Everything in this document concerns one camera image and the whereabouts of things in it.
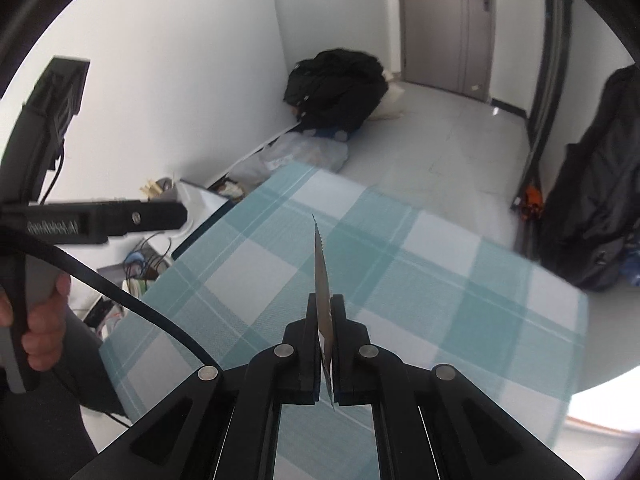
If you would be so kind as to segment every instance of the metal pin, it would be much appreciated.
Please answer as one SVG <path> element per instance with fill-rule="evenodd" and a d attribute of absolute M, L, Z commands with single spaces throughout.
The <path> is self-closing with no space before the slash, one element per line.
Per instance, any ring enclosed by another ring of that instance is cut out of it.
<path fill-rule="evenodd" d="M 362 357 L 366 357 L 367 359 L 378 355 L 378 347 L 373 345 L 362 345 L 358 351 Z"/>
<path fill-rule="evenodd" d="M 215 366 L 203 366 L 198 370 L 198 378 L 201 381 L 211 381 L 218 376 L 218 369 Z"/>
<path fill-rule="evenodd" d="M 278 345 L 273 349 L 273 353 L 278 357 L 289 357 L 293 354 L 293 346 L 287 344 Z"/>
<path fill-rule="evenodd" d="M 450 381 L 456 376 L 456 371 L 449 365 L 442 365 L 436 368 L 436 377 L 441 381 Z"/>

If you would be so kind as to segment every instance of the checkered tablecloth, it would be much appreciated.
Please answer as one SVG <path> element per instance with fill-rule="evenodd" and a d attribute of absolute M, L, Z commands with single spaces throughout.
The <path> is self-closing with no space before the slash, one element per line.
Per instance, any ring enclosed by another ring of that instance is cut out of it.
<path fill-rule="evenodd" d="M 574 392 L 585 295 L 441 218 L 292 163 L 196 241 L 143 300 L 223 368 L 277 344 L 314 290 L 314 220 L 332 293 L 371 341 L 424 368 L 449 363 L 547 444 Z M 136 420 L 198 367 L 136 315 L 101 349 Z M 370 410 L 284 406 L 277 478 L 377 477 Z"/>

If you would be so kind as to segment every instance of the green and white tablecloth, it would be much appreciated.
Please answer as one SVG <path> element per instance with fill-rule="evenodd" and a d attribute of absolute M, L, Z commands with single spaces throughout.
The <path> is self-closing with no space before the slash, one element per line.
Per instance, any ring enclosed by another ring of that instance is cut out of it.
<path fill-rule="evenodd" d="M 453 364 L 547 444 L 574 392 L 587 300 L 546 270 L 441 218 L 292 163 L 218 221 L 143 297 L 223 368 L 305 315 L 314 220 L 332 293 L 371 341 L 425 368 Z M 199 363 L 128 315 L 102 346 L 132 420 Z M 277 478 L 376 478 L 370 410 L 284 406 Z"/>

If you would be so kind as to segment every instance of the black bag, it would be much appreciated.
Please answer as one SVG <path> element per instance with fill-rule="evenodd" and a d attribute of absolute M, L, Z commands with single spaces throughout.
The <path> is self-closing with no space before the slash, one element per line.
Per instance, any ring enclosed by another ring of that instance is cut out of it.
<path fill-rule="evenodd" d="M 567 146 L 540 231 L 542 265 L 583 289 L 604 290 L 620 274 L 640 215 L 640 70 L 617 70 L 593 123 Z"/>
<path fill-rule="evenodd" d="M 348 134 L 376 109 L 388 85 L 373 56 L 336 48 L 300 61 L 284 100 L 298 111 L 297 131 L 338 127 Z"/>

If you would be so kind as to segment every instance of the finger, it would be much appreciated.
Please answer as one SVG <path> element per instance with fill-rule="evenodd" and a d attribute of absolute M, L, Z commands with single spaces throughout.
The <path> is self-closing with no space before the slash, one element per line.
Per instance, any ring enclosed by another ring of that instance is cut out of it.
<path fill-rule="evenodd" d="M 71 291 L 71 276 L 66 272 L 62 272 L 56 280 L 56 290 L 63 298 L 68 298 Z"/>
<path fill-rule="evenodd" d="M 54 350 L 48 354 L 30 355 L 28 357 L 29 366 L 37 372 L 46 372 L 51 370 L 54 365 L 60 361 L 62 356 L 62 348 Z"/>
<path fill-rule="evenodd" d="M 47 334 L 34 334 L 27 332 L 22 336 L 22 346 L 29 355 L 37 356 L 53 352 L 62 346 L 62 338 L 65 336 L 64 330 L 50 332 Z"/>
<path fill-rule="evenodd" d="M 57 292 L 44 303 L 34 306 L 27 316 L 29 330 L 36 334 L 56 332 L 65 325 L 66 298 Z"/>
<path fill-rule="evenodd" d="M 0 326 L 11 326 L 14 322 L 14 311 L 9 303 L 9 298 L 2 292 L 0 294 Z"/>

